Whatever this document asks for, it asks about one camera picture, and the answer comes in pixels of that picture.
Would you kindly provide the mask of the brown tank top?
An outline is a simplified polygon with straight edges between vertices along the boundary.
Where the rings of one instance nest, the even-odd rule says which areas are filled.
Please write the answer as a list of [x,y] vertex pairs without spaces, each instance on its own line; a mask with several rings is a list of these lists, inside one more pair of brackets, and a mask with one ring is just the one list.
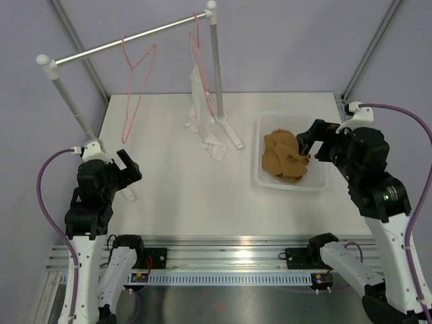
[[295,184],[307,174],[311,156],[299,153],[299,144],[293,133],[277,129],[264,136],[264,144],[262,168],[273,178]]

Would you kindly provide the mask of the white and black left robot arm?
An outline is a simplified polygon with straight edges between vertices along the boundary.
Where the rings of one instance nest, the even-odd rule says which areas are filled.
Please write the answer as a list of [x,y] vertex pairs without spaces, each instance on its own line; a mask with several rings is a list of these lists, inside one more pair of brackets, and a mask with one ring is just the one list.
[[65,216],[70,259],[59,323],[116,323],[115,310],[129,272],[146,260],[140,236],[119,235],[107,269],[100,272],[115,194],[142,179],[138,164],[124,149],[117,155],[124,169],[112,159],[91,159],[78,168],[78,186]]

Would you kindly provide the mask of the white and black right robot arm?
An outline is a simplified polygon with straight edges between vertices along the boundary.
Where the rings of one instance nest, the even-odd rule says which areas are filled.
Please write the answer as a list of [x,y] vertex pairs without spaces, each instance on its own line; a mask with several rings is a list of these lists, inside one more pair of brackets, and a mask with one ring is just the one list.
[[355,289],[372,323],[431,322],[431,303],[421,294],[406,253],[411,206],[400,180],[386,172],[389,145],[376,129],[339,129],[322,119],[296,137],[300,155],[316,142],[315,159],[332,163],[348,184],[348,194],[369,227],[383,273],[378,274],[346,252],[330,233],[311,238],[306,259],[313,267],[336,270]]

